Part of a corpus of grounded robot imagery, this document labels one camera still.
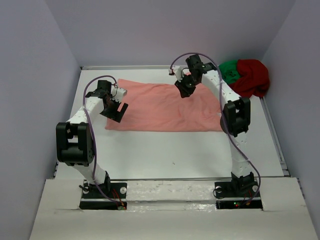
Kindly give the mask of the pink t shirt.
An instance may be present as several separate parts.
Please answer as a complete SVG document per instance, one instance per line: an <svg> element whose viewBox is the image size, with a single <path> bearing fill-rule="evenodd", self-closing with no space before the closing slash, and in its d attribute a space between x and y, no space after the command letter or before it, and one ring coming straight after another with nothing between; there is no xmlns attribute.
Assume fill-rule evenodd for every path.
<svg viewBox="0 0 320 240"><path fill-rule="evenodd" d="M181 98L171 84L119 79L128 107L120 123L108 119L105 129L138 132L220 132L220 103L203 84Z"/></svg>

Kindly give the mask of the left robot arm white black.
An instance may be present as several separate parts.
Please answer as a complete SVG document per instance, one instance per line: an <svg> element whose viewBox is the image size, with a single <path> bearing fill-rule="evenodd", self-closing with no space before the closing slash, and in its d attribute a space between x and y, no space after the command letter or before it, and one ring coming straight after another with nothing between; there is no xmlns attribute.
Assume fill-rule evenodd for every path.
<svg viewBox="0 0 320 240"><path fill-rule="evenodd" d="M111 180L98 164L93 122L101 115L120 123L129 105L122 102L127 90L119 87L113 76L98 76L89 83L97 83L96 89L89 91L89 86L85 86L79 110L66 122L56 125L56 152L60 163L83 175L88 183L87 192L94 191L104 198L110 194Z"/></svg>

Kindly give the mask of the red t shirt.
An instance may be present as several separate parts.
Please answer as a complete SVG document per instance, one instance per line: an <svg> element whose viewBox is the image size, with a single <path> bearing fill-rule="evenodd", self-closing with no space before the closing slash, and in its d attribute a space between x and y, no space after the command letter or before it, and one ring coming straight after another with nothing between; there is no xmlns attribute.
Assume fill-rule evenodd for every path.
<svg viewBox="0 0 320 240"><path fill-rule="evenodd" d="M236 70L240 78L229 84L230 88L241 97L256 96L262 98L270 87L269 71L256 59L239 59Z"/></svg>

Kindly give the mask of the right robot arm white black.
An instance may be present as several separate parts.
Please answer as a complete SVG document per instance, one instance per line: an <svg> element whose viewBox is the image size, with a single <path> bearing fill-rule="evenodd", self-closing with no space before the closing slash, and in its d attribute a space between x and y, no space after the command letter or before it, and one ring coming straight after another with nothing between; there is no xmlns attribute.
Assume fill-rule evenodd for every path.
<svg viewBox="0 0 320 240"><path fill-rule="evenodd" d="M171 63L168 73L176 77L175 86L182 98L190 97L199 84L204 85L218 99L220 126L226 134L231 152L231 180L215 183L213 195L216 199L244 198L251 200L260 190L261 175L245 154L247 132L251 124L251 101L241 97L223 80L217 64L211 59L201 60L203 54L188 52L185 62L189 74L182 66Z"/></svg>

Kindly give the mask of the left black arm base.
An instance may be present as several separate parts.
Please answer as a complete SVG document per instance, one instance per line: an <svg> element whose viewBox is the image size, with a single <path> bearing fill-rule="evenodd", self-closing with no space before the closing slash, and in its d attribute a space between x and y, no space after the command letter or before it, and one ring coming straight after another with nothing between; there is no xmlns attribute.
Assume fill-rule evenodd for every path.
<svg viewBox="0 0 320 240"><path fill-rule="evenodd" d="M82 210L112 210L122 211L127 209L128 184L124 181L111 181L110 190L100 185L103 194L96 185L84 180L81 189L79 208Z"/></svg>

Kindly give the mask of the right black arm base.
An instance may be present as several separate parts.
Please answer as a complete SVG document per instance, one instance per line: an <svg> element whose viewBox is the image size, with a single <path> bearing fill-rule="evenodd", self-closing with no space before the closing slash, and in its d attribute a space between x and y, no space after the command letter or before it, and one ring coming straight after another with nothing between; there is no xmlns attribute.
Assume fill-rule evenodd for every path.
<svg viewBox="0 0 320 240"><path fill-rule="evenodd" d="M245 186L237 190L232 186L231 181L218 181L214 183L212 191L216 199L217 210L238 210L238 209L263 209L260 193L256 193L258 184Z"/></svg>

